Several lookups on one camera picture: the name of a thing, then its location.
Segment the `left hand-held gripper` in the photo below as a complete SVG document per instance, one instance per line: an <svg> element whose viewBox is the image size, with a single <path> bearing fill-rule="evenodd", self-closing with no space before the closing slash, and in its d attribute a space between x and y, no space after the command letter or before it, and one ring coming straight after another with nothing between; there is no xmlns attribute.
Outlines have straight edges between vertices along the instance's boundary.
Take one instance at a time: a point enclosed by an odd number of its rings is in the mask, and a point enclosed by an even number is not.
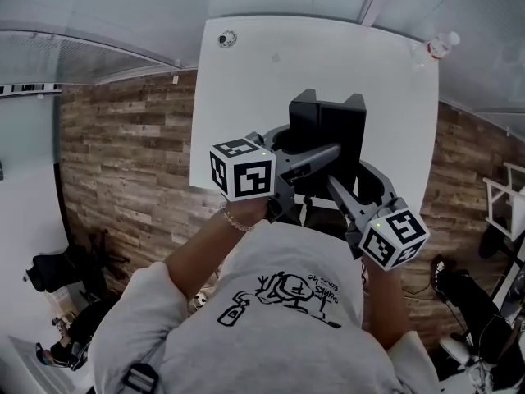
<svg viewBox="0 0 525 394"><path fill-rule="evenodd" d="M265 198L269 222L298 222L296 181L334 162L341 147L330 143L289 153L285 150L290 143L289 127L284 125L265 135L252 132L214 144L209 152L212 181L230 202Z"/></svg>

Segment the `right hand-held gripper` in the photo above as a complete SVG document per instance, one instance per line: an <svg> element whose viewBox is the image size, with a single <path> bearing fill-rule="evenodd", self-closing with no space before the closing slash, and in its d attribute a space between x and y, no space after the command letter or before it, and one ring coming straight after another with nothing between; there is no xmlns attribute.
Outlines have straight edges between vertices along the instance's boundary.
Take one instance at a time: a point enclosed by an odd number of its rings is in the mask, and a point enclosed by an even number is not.
<svg viewBox="0 0 525 394"><path fill-rule="evenodd" d="M345 237L353 257L367 256L384 271L413 259L430 236L422 217L371 164L360 163L356 182L358 191L350 192L332 175L327 177L333 201L350 220Z"/></svg>

